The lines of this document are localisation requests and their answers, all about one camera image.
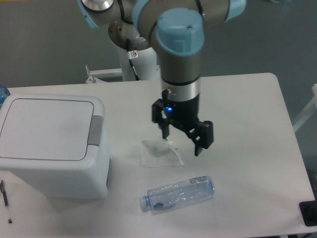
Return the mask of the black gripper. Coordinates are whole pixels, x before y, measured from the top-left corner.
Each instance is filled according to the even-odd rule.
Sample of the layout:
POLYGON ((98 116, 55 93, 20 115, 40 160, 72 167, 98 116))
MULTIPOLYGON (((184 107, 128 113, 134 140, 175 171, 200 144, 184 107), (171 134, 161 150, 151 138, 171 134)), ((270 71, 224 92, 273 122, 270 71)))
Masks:
POLYGON ((167 93, 162 93, 162 99, 152 104, 152 122, 157 123, 162 131, 162 138, 169 136, 169 125, 185 132, 195 144, 195 156, 199 156, 203 149, 208 149, 213 143, 213 123, 209 120, 199 121, 199 98, 188 101, 173 101, 168 99, 167 93))

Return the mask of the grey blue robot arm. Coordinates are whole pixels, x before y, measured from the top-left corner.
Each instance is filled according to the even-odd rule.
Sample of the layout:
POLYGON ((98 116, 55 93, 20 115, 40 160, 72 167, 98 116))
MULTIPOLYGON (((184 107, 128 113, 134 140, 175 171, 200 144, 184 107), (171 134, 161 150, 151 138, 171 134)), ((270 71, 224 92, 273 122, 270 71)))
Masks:
POLYGON ((243 13, 244 0, 80 0, 91 27, 117 20, 133 25, 160 60, 162 97, 152 122, 169 136, 173 126, 195 144, 195 155, 213 143, 213 124, 198 119, 205 28, 243 13))

